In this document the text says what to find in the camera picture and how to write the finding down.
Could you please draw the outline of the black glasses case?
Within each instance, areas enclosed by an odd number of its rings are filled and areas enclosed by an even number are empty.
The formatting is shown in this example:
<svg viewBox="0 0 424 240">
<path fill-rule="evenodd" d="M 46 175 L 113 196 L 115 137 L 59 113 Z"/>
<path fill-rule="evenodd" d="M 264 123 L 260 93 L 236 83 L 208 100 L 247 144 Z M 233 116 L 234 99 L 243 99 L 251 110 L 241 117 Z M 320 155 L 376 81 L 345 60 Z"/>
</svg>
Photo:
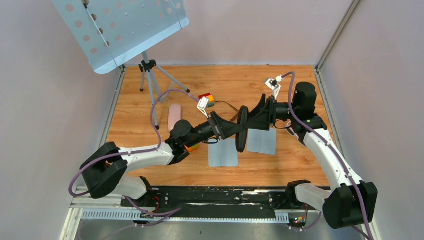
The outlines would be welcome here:
<svg viewBox="0 0 424 240">
<path fill-rule="evenodd" d="M 247 144 L 247 137 L 248 137 L 248 128 L 246 127 L 246 123 L 248 122 L 248 116 L 249 116 L 249 109 L 247 106 L 241 106 L 238 118 L 237 118 L 237 124 L 239 125 L 239 132 L 235 135 L 235 146 L 236 150 L 239 153 L 242 153 L 245 150 L 246 144 Z"/>
</svg>

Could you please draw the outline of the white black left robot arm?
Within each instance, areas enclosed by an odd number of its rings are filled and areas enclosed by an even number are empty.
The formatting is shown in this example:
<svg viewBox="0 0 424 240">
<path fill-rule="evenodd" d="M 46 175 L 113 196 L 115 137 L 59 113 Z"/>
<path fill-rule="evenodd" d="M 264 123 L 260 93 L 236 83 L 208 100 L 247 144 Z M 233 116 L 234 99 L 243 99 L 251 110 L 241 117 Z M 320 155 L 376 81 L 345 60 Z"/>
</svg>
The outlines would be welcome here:
<svg viewBox="0 0 424 240">
<path fill-rule="evenodd" d="M 212 113 L 206 122 L 193 127 L 187 120 L 179 120 L 170 137 L 158 146 L 119 148 L 108 142 L 80 166 L 80 173 L 93 199 L 111 193 L 135 200 L 140 206 L 149 206 L 153 193 L 143 177 L 130 177 L 128 172 L 151 166 L 175 165 L 186 159 L 189 147 L 212 137 L 225 140 L 245 131 L 243 123 L 234 123 Z"/>
</svg>

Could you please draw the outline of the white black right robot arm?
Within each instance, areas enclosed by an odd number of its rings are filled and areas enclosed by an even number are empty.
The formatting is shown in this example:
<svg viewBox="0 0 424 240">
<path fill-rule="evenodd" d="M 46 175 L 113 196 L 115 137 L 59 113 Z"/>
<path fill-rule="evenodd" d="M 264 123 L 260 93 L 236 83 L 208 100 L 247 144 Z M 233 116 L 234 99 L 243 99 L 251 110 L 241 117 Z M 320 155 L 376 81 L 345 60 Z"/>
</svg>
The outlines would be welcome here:
<svg viewBox="0 0 424 240">
<path fill-rule="evenodd" d="M 363 181 L 335 146 L 327 125 L 315 112 L 315 86 L 299 82 L 290 89 L 290 102 L 278 102 L 280 83 L 269 78 L 265 85 L 272 94 L 262 96 L 248 115 L 247 150 L 275 154 L 277 140 L 273 127 L 276 122 L 285 121 L 286 130 L 313 153 L 330 184 L 330 189 L 324 190 L 308 180 L 290 182 L 286 204 L 292 209 L 307 205 L 318 210 L 333 229 L 369 226 L 374 218 L 377 187 Z"/>
</svg>

